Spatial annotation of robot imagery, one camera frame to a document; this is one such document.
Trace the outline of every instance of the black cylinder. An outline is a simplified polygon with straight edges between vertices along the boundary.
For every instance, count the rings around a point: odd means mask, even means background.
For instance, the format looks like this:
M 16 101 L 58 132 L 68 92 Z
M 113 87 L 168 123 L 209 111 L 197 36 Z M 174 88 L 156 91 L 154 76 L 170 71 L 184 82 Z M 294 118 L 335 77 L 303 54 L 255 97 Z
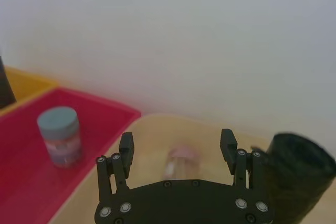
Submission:
M 0 56 L 0 109 L 16 102 Z
M 291 133 L 274 136 L 264 153 L 273 224 L 298 224 L 333 182 L 336 163 L 313 141 Z

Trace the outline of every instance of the red tray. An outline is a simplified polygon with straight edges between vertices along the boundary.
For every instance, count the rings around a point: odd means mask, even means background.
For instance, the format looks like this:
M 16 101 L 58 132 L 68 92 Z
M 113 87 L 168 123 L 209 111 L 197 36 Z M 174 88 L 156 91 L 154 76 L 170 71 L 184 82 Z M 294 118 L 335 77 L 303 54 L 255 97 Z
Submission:
M 37 127 L 54 106 L 77 111 L 83 158 L 56 168 Z M 140 112 L 123 104 L 69 89 L 56 89 L 0 118 L 0 222 L 47 223 L 76 186 Z

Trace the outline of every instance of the table surface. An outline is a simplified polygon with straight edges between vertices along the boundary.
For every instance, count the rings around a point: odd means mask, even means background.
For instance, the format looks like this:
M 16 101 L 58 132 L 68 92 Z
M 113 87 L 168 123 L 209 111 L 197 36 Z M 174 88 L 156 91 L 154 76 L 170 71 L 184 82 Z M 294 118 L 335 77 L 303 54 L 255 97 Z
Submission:
M 130 188 L 162 180 L 169 150 L 179 144 L 190 145 L 201 155 L 200 178 L 223 184 L 232 184 L 233 177 L 219 148 L 221 129 L 225 125 L 210 125 L 174 115 L 154 114 L 134 122 L 127 131 L 133 132 L 134 159 L 127 184 Z M 250 147 L 267 149 L 269 141 L 234 131 L 238 148 L 250 152 Z M 111 146 L 106 156 L 118 152 L 119 140 Z M 111 180 L 115 191 L 114 179 Z M 98 204 L 97 171 L 94 167 L 72 196 L 52 218 L 52 224 L 94 224 Z M 328 189 L 314 210 L 302 224 L 336 223 L 336 183 Z

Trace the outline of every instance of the blue jar lid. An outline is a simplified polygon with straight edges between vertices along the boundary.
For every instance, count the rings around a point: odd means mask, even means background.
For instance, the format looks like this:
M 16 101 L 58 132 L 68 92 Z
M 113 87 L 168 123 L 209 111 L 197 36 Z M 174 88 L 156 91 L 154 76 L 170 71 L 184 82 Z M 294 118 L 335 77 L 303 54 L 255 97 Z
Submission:
M 37 125 L 43 138 L 51 141 L 69 138 L 79 129 L 76 111 L 66 106 L 43 112 L 37 119 Z

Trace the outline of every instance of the white wall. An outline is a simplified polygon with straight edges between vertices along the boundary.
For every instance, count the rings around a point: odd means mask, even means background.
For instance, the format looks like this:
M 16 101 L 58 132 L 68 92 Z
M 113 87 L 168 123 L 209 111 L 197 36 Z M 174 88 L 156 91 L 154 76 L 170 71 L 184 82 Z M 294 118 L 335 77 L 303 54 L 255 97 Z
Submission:
M 335 0 L 0 0 L 7 64 L 336 151 Z

